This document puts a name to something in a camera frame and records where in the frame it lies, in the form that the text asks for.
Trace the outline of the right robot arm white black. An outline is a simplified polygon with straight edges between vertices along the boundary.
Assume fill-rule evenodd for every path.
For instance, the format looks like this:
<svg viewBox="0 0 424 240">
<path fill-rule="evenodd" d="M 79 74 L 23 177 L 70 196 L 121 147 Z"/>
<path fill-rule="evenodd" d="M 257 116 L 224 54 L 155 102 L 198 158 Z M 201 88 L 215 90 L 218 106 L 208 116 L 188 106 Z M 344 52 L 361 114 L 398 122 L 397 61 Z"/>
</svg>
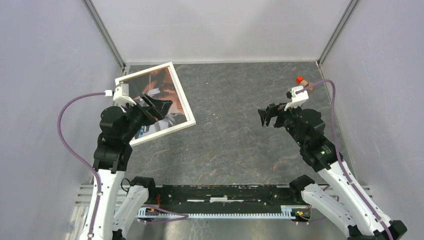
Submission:
<svg viewBox="0 0 424 240">
<path fill-rule="evenodd" d="M 399 240 L 408 231 L 401 220 L 392 220 L 369 197 L 349 170 L 342 155 L 324 135 L 325 122 L 313 109 L 291 108 L 270 104 L 258 109 L 261 125 L 275 118 L 275 128 L 284 128 L 299 146 L 303 161 L 312 167 L 339 197 L 336 201 L 307 175 L 289 186 L 289 199 L 315 207 L 335 224 L 348 240 Z"/>
</svg>

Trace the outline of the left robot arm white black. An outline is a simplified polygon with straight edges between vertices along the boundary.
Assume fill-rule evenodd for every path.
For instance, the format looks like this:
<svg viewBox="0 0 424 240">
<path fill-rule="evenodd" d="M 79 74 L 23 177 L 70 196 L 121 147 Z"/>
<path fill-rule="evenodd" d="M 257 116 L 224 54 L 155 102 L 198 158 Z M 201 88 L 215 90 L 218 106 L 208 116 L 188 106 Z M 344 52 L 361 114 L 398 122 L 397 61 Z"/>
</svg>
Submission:
<svg viewBox="0 0 424 240">
<path fill-rule="evenodd" d="M 135 177 L 122 205 L 117 197 L 132 154 L 130 142 L 140 128 L 163 120 L 173 102 L 141 95 L 145 106 L 124 97 L 120 106 L 110 106 L 100 114 L 101 133 L 94 152 L 93 193 L 81 240 L 124 240 L 145 204 L 157 198 L 155 181 L 150 177 Z"/>
</svg>

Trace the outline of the printed photo with white border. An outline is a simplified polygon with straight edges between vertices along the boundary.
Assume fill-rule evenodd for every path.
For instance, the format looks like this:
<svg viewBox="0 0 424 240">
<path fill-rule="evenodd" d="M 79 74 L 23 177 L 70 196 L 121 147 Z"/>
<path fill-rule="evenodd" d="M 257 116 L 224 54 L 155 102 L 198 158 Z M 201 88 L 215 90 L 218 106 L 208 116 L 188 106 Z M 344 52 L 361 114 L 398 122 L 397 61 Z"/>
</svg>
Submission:
<svg viewBox="0 0 424 240">
<path fill-rule="evenodd" d="M 168 68 L 154 70 L 126 80 L 125 83 L 128 85 L 129 96 L 143 107 L 147 104 L 141 99 L 141 94 L 147 94 L 156 100 L 172 101 L 166 117 L 153 125 L 143 126 L 134 136 L 135 140 L 187 121 L 177 88 Z"/>
</svg>

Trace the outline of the light wooden picture frame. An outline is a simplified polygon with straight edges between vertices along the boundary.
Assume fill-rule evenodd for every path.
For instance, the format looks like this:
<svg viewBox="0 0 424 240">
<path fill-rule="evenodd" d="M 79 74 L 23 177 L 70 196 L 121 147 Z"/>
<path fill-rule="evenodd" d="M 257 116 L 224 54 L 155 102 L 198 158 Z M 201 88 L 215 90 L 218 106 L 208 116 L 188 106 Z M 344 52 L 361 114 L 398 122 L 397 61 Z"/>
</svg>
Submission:
<svg viewBox="0 0 424 240">
<path fill-rule="evenodd" d="M 184 122 L 184 123 L 178 124 L 176 126 L 172 126 L 172 127 L 167 128 L 167 129 L 160 130 L 156 133 L 152 133 L 152 134 L 149 134 L 147 136 L 138 138 L 138 139 L 134 139 L 134 137 L 133 137 L 132 140 L 130 141 L 130 145 L 132 147 L 140 145 L 140 144 L 145 143 L 145 142 L 148 142 L 150 140 L 162 137 L 164 135 L 182 130 L 184 128 L 187 128 L 187 127 L 190 127 L 190 126 L 193 126 L 193 125 L 196 124 L 196 120 L 195 120 L 195 117 L 193 115 L 193 111 L 191 110 L 190 104 L 187 100 L 186 94 L 183 90 L 182 84 L 180 83 L 179 77 L 177 75 L 177 72 L 176 72 L 172 62 L 167 62 L 167 63 L 164 63 L 164 64 L 156 65 L 156 66 L 153 66 L 153 67 L 149 67 L 147 69 L 143 69 L 143 70 L 140 70 L 140 71 L 136 71 L 134 73 L 130 73 L 130 74 L 118 77 L 114 80 L 114 82 L 115 82 L 116 86 L 118 84 L 121 84 L 121 83 L 125 84 L 125 81 L 127 81 L 127 80 L 130 80 L 130 79 L 136 78 L 138 76 L 150 73 L 150 72 L 155 71 L 155 70 L 163 69 L 163 68 L 169 69 L 173 83 L 174 83 L 176 90 L 177 90 L 177 93 L 180 97 L 181 104 L 182 104 L 183 110 L 185 112 L 187 121 Z"/>
</svg>

